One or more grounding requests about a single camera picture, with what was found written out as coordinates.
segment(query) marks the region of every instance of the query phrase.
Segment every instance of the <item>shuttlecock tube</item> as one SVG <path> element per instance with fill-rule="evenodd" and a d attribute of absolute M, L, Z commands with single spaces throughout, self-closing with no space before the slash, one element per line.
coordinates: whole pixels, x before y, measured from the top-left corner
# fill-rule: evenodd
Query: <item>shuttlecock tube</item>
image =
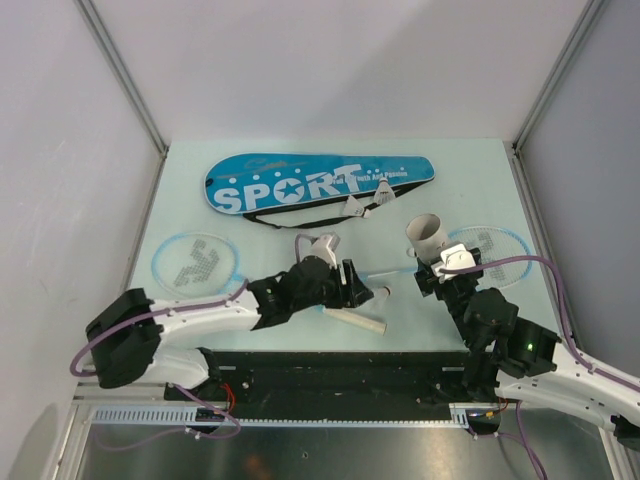
<path fill-rule="evenodd" d="M 449 243 L 449 235 L 440 217 L 432 213 L 411 220 L 406 233 L 416 256 L 425 263 L 437 258 L 442 247 Z"/>

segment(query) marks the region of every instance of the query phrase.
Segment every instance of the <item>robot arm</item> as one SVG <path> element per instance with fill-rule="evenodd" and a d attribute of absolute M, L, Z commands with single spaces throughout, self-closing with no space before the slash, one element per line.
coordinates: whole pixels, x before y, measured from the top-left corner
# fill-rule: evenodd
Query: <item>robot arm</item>
<path fill-rule="evenodd" d="M 338 243 L 337 235 L 322 235 L 288 272 L 245 283 L 233 295 L 179 301 L 149 299 L 144 289 L 126 291 L 86 329 L 90 342 L 105 337 L 91 347 L 100 386 L 142 381 L 193 389 L 209 380 L 216 383 L 219 372 L 212 352 L 181 344 L 216 332 L 274 327 L 314 305 L 363 304 L 373 292 L 358 278 L 351 260 L 337 263 Z M 105 336 L 126 323 L 130 325 Z"/>
<path fill-rule="evenodd" d="M 418 259 L 415 274 L 424 296 L 435 293 L 447 305 L 469 348 L 463 379 L 469 392 L 482 401 L 530 401 L 582 418 L 640 450 L 640 379 L 576 349 L 578 361 L 566 339 L 519 317 L 499 290 L 476 290 L 481 270 L 454 273 L 479 264 L 478 249 L 455 243 L 431 260 Z"/>

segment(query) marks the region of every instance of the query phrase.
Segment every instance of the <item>bag strap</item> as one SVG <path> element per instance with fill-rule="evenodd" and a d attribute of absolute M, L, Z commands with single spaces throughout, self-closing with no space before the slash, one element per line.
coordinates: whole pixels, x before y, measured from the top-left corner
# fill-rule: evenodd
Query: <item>bag strap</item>
<path fill-rule="evenodd" d="M 396 198 L 401 197 L 402 195 L 404 195 L 405 193 L 409 193 L 411 190 L 413 190 L 416 187 L 419 187 L 420 185 L 423 185 L 425 182 L 416 182 L 416 183 L 412 183 L 410 185 L 399 185 L 396 187 L 392 187 L 393 189 L 393 193 L 395 193 Z M 363 197 L 363 196 L 369 196 L 371 195 L 370 193 L 364 193 L 361 195 L 357 195 L 355 196 L 356 198 L 358 197 Z M 272 213 L 283 213 L 283 212 L 291 212 L 291 211 L 295 211 L 295 210 L 301 210 L 303 208 L 310 208 L 310 207 L 317 207 L 318 205 L 324 205 L 327 203 L 334 203 L 334 202 L 338 202 L 341 201 L 342 198 L 332 198 L 332 199 L 327 199 L 327 200 L 321 200 L 320 202 L 316 203 L 316 204 L 303 204 L 303 205 L 287 205 L 284 208 L 283 207 L 276 207 L 276 208 L 270 208 L 268 210 L 262 210 L 260 212 L 253 212 L 253 213 L 243 213 L 242 216 L 244 218 L 246 218 L 247 220 L 254 222 L 254 223 L 260 223 L 262 225 L 268 225 L 270 227 L 273 228 L 299 228 L 299 229 L 303 229 L 303 230 L 307 230 L 307 229 L 311 229 L 311 228 L 320 228 L 320 227 L 328 227 L 331 225 L 337 225 L 339 223 L 345 222 L 351 218 L 359 218 L 359 217 L 333 217 L 333 218 L 325 218 L 323 220 L 315 220 L 313 222 L 306 222 L 306 223 L 299 223 L 298 225 L 278 225 L 275 223 L 270 223 L 267 222 L 266 220 L 262 220 L 261 218 L 258 218 L 259 215 L 270 215 Z M 380 205 L 378 205 L 377 203 L 370 203 L 369 205 L 367 205 L 365 208 L 366 210 L 374 210 L 376 208 L 378 208 Z"/>

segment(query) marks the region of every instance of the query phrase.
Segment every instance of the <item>white wall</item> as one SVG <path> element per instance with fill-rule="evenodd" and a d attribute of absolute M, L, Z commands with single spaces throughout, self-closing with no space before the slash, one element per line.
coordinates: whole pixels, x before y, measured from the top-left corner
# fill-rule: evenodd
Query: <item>white wall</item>
<path fill-rule="evenodd" d="M 0 478 L 31 480 L 158 158 L 71 0 L 2 2 L 0 65 Z"/>
<path fill-rule="evenodd" d="M 513 139 L 587 0 L 96 0 L 168 139 Z"/>
<path fill-rule="evenodd" d="M 524 159 L 585 349 L 640 376 L 640 3 L 612 0 Z"/>

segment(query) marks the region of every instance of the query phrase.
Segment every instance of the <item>shuttlecock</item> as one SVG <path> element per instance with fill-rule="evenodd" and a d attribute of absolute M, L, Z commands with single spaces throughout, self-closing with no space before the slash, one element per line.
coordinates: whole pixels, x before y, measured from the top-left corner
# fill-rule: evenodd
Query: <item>shuttlecock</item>
<path fill-rule="evenodd" d="M 373 195 L 373 201 L 378 205 L 384 205 L 385 203 L 389 203 L 394 198 L 396 198 L 396 194 L 393 193 L 393 190 L 389 185 L 389 181 L 386 179 L 386 177 L 382 177 L 380 179 L 380 183 L 378 183 L 378 189 Z"/>
<path fill-rule="evenodd" d="M 369 300 L 369 304 L 371 306 L 372 311 L 379 312 L 382 310 L 387 298 L 391 296 L 391 288 L 389 287 L 380 287 L 374 288 L 373 291 L 373 299 Z"/>
<path fill-rule="evenodd" d="M 347 198 L 347 203 L 344 204 L 344 208 L 342 209 L 342 215 L 345 217 L 362 217 L 365 215 L 365 208 L 356 197 L 353 195 L 349 195 Z"/>

